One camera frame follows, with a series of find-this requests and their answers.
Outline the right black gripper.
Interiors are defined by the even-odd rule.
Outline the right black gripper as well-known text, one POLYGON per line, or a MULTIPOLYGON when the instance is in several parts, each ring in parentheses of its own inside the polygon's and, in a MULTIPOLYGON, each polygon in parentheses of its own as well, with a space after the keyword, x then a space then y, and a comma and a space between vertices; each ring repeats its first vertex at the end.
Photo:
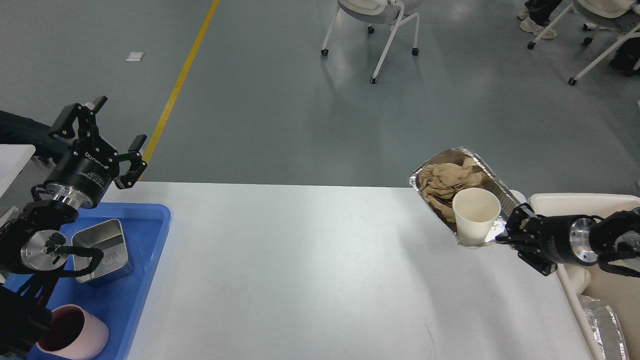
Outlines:
POLYGON ((536 215, 529 203, 517 205, 500 234, 500 243, 521 242, 518 257, 542 276, 550 276, 558 264, 593 266, 598 255, 590 243, 597 223, 587 215, 536 215))

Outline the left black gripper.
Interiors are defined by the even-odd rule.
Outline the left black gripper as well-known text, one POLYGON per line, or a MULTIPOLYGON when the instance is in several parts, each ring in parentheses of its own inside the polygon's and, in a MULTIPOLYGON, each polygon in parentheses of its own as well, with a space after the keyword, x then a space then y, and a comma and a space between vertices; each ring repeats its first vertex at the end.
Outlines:
POLYGON ((48 136, 64 142, 70 152, 46 178, 44 189, 71 207, 97 207, 112 181, 118 189, 130 189, 148 166, 141 155, 146 134, 137 135, 126 153, 109 149, 108 142, 99 134, 96 114, 107 100, 103 95, 86 105, 66 105, 48 130, 48 136), (129 162, 124 174, 119 173, 118 164, 122 162, 129 162))

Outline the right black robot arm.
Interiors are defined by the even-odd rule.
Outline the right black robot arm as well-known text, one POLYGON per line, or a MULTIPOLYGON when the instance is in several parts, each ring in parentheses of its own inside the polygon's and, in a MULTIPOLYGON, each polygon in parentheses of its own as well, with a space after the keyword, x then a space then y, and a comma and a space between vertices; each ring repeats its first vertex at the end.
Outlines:
POLYGON ((570 214, 546 216, 521 203, 512 210, 495 240, 544 276, 559 265, 598 266, 614 275, 638 278, 639 208, 603 218, 570 214))

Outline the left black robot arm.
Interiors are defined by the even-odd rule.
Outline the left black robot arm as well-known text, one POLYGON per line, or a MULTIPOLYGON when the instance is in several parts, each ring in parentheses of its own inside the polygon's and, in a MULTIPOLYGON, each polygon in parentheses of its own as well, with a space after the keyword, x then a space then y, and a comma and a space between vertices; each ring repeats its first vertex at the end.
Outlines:
POLYGON ((30 189, 32 201, 1 227, 1 268, 27 276, 16 291, 1 288, 2 357, 25 359, 52 327, 47 304, 58 280, 89 275, 105 257, 96 247, 68 244, 62 226, 74 223, 81 208, 96 208, 112 183, 132 188, 147 168, 140 153, 145 134, 122 153, 99 134, 96 116, 107 100, 103 95, 62 109, 48 134, 71 139, 66 154, 43 183, 30 189))

